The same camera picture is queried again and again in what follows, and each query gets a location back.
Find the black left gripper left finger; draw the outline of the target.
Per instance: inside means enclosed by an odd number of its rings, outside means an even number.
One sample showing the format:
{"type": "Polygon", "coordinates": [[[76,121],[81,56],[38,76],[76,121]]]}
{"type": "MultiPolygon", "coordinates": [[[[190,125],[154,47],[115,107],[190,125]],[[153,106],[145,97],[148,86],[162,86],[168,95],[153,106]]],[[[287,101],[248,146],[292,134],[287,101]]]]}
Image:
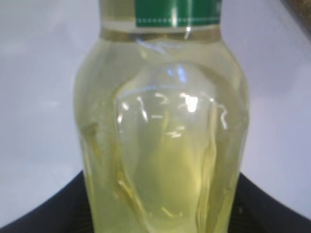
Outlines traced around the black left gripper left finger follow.
{"type": "Polygon", "coordinates": [[[92,233],[83,172],[31,212],[0,229],[2,233],[92,233]]]}

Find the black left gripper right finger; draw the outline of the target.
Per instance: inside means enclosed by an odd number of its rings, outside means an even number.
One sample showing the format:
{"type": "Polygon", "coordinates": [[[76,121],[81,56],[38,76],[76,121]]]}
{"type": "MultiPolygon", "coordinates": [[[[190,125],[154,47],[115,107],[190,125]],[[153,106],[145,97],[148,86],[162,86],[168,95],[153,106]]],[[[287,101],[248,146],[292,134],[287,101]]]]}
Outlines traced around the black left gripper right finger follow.
{"type": "Polygon", "coordinates": [[[233,233],[309,233],[311,221],[240,174],[232,207],[233,233]]]}

